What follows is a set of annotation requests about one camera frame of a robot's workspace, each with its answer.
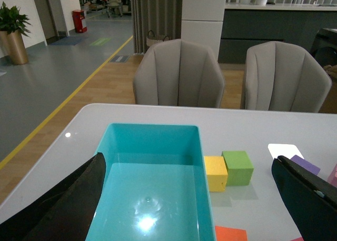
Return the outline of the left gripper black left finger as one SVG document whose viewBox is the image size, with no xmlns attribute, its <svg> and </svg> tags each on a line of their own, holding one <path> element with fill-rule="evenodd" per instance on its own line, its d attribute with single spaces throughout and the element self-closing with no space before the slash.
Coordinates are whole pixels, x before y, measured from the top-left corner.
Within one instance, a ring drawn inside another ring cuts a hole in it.
<svg viewBox="0 0 337 241">
<path fill-rule="evenodd" d="M 103 190 L 97 153 L 36 201 L 1 223 L 1 240 L 85 240 Z"/>
</svg>

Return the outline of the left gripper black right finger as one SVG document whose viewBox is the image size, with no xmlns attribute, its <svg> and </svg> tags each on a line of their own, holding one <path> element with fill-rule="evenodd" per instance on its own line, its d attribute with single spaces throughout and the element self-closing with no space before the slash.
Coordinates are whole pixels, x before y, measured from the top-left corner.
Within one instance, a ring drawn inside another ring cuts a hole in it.
<svg viewBox="0 0 337 241">
<path fill-rule="evenodd" d="M 282 155 L 271 172 L 302 238 L 336 240 L 336 187 Z"/>
</svg>

